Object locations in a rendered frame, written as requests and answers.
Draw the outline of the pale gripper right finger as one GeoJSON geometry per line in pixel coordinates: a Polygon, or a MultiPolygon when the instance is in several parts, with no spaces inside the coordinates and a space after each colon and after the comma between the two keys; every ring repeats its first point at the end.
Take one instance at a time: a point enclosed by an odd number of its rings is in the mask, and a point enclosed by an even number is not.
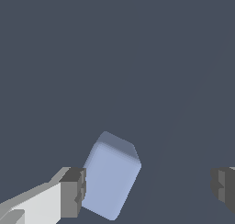
{"type": "Polygon", "coordinates": [[[235,214],[235,167],[212,168],[210,176],[213,195],[235,214]]]}

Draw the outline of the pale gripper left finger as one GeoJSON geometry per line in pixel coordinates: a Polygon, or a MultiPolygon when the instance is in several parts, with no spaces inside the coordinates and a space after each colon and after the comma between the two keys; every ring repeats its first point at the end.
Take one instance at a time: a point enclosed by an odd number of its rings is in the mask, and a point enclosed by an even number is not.
{"type": "Polygon", "coordinates": [[[86,192],[86,169],[62,167],[48,183],[0,204],[0,224],[57,224],[77,218],[86,192]]]}

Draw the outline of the light blue box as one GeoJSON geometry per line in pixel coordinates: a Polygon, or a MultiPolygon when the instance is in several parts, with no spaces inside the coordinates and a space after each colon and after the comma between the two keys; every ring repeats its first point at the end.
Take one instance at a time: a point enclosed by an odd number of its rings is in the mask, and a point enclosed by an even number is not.
{"type": "Polygon", "coordinates": [[[115,220],[141,169],[134,145],[104,131],[90,151],[84,168],[86,193],[82,207],[115,220]]]}

